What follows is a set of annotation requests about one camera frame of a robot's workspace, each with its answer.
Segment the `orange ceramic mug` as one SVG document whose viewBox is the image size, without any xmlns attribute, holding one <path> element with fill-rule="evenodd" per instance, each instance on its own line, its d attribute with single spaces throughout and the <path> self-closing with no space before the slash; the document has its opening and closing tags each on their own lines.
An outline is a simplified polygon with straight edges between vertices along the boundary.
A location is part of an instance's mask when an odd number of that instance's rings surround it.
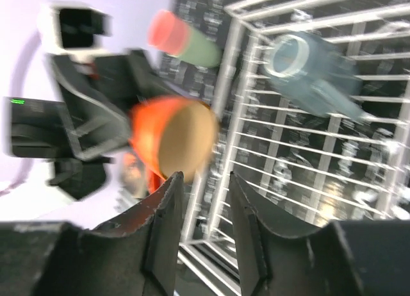
<svg viewBox="0 0 410 296">
<path fill-rule="evenodd" d="M 219 121 L 198 99 L 163 96 L 137 104 L 131 111 L 130 144 L 145 166 L 166 180 L 182 172 L 193 181 L 211 159 Z"/>
</svg>

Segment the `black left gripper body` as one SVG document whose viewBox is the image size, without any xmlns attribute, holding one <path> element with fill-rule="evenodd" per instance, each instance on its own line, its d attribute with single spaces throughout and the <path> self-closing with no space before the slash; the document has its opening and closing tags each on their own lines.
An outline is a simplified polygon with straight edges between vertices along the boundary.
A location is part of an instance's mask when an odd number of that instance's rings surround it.
<svg viewBox="0 0 410 296">
<path fill-rule="evenodd" d="M 47 60 L 63 99 L 58 112 L 72 152 L 71 159 L 55 161 L 50 184 L 82 199 L 104 184 L 104 164 L 110 162 L 105 155 L 128 146 L 131 108 L 165 95 L 167 86 L 143 49 L 97 56 L 89 64 L 67 54 L 49 54 Z"/>
</svg>

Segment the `grey faceted mug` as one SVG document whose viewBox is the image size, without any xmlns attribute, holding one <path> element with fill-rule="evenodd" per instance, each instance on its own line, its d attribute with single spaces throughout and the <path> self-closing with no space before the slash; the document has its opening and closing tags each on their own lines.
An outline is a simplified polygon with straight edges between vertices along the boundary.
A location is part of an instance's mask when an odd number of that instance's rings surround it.
<svg viewBox="0 0 410 296">
<path fill-rule="evenodd" d="M 340 113 L 355 122 L 366 113 L 352 101 L 362 82 L 356 62 L 338 46 L 307 32 L 278 36 L 264 55 L 263 73 L 275 91 L 317 117 Z"/>
</svg>

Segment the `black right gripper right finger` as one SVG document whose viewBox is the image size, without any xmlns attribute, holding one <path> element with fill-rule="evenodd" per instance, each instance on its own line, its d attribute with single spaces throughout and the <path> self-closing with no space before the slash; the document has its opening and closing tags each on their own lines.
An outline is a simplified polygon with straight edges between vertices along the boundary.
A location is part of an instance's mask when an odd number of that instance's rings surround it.
<svg viewBox="0 0 410 296">
<path fill-rule="evenodd" d="M 333 220 L 316 227 L 229 180 L 243 295 L 408 295 L 409 222 Z"/>
</svg>

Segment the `green plastic cup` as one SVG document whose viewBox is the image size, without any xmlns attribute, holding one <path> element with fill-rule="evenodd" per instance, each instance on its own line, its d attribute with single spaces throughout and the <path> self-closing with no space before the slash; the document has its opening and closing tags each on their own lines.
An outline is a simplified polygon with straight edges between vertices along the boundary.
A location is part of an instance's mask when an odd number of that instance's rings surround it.
<svg viewBox="0 0 410 296">
<path fill-rule="evenodd" d="M 188 27 L 188 40 L 181 54 L 181 61 L 206 68 L 218 67 L 222 60 L 222 50 L 209 40 L 204 33 Z"/>
</svg>

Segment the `pink plastic cup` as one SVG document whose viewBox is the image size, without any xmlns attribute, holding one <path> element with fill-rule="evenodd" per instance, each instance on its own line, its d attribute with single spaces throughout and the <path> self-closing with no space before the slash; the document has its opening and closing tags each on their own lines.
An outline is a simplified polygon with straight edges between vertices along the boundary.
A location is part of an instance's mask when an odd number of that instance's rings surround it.
<svg viewBox="0 0 410 296">
<path fill-rule="evenodd" d="M 179 56 L 188 41 L 188 25 L 168 10 L 159 11 L 148 31 L 148 44 L 171 56 Z"/>
</svg>

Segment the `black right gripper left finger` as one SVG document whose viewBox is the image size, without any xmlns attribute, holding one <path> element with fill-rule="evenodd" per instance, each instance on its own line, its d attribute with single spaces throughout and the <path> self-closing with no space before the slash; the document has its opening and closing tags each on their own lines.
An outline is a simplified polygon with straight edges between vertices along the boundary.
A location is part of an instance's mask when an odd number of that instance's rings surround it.
<svg viewBox="0 0 410 296">
<path fill-rule="evenodd" d="M 172 295 L 184 176 L 93 230 L 67 222 L 1 224 L 2 295 Z"/>
</svg>

